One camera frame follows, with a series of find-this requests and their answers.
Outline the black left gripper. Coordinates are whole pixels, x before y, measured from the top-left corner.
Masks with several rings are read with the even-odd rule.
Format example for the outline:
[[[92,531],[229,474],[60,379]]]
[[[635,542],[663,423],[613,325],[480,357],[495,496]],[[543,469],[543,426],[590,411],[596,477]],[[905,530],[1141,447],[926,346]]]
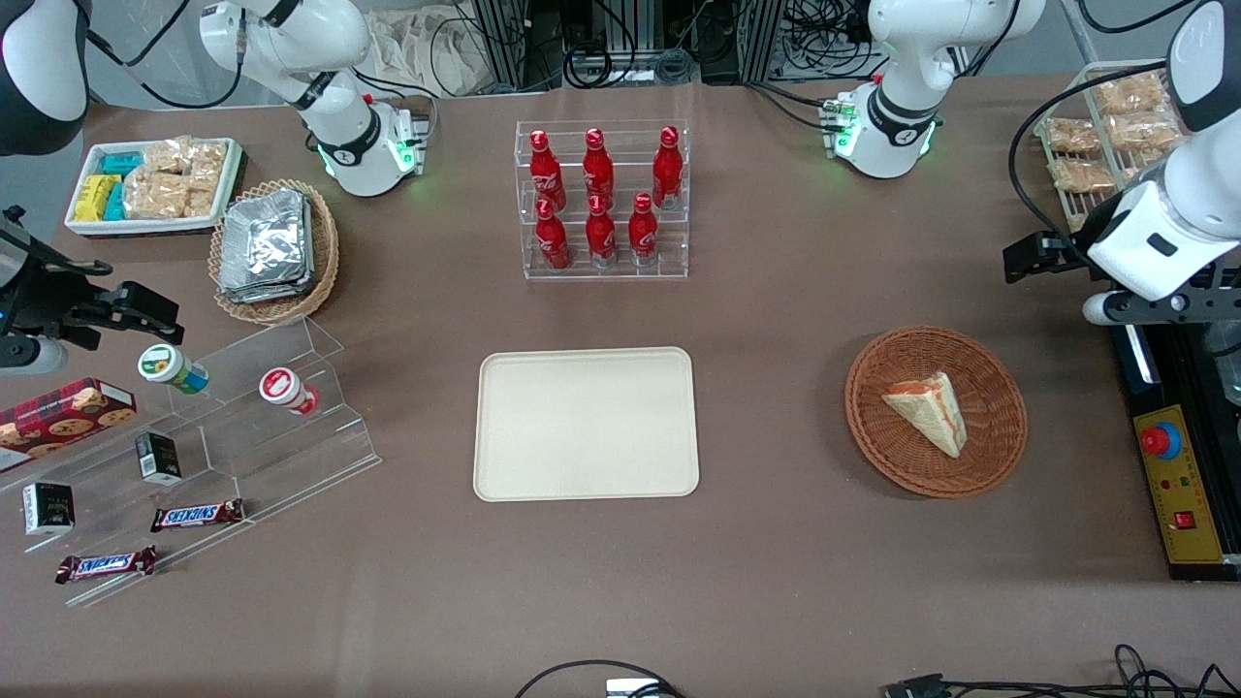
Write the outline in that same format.
[[[1001,252],[1004,282],[1015,284],[1037,273],[1064,273],[1085,270],[1090,281],[1102,279],[1102,270],[1077,243],[1076,235],[1042,230],[1009,243]]]

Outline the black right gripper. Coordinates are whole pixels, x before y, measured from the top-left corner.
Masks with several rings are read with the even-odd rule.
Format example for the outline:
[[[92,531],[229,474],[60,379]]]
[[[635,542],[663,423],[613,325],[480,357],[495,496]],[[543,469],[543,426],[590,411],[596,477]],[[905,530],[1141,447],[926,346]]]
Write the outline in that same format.
[[[185,333],[177,323],[180,306],[141,283],[122,282],[107,289],[81,270],[37,260],[25,262],[15,279],[2,286],[1,309],[2,335],[66,340],[92,351],[99,343],[96,328],[115,330],[112,317],[118,310],[127,332],[160,337],[172,345],[180,345]]]

